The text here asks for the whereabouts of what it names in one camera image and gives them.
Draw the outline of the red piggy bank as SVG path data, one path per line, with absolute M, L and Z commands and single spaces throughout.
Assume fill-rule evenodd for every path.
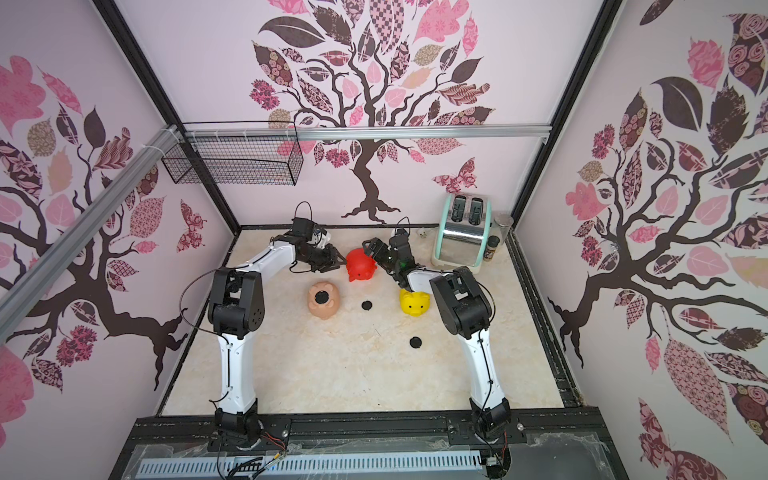
M 346 256 L 346 269 L 349 282 L 367 281 L 373 278 L 377 264 L 363 248 L 356 248 Z

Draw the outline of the peach piggy bank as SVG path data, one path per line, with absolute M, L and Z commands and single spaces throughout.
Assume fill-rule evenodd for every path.
M 328 320 L 338 312 L 340 306 L 340 291 L 333 283 L 322 281 L 309 288 L 307 307 L 312 316 Z

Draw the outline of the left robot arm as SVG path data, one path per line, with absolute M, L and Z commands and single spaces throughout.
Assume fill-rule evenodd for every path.
M 266 316 L 264 284 L 296 263 L 325 273 L 340 268 L 345 259 L 331 244 L 330 234 L 319 229 L 307 237 L 278 235 L 245 263 L 214 274 L 208 318 L 219 342 L 221 365 L 221 398 L 214 419 L 220 435 L 231 441 L 254 443 L 261 437 L 253 350 L 255 332 Z

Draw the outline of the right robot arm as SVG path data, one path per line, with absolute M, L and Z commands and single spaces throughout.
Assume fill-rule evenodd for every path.
M 470 407 L 476 435 L 494 441 L 511 420 L 511 407 L 496 373 L 490 346 L 495 306 L 466 266 L 449 271 L 418 264 L 409 234 L 398 229 L 387 241 L 377 237 L 362 243 L 366 256 L 402 289 L 432 299 L 448 333 L 456 336 L 471 374 Z

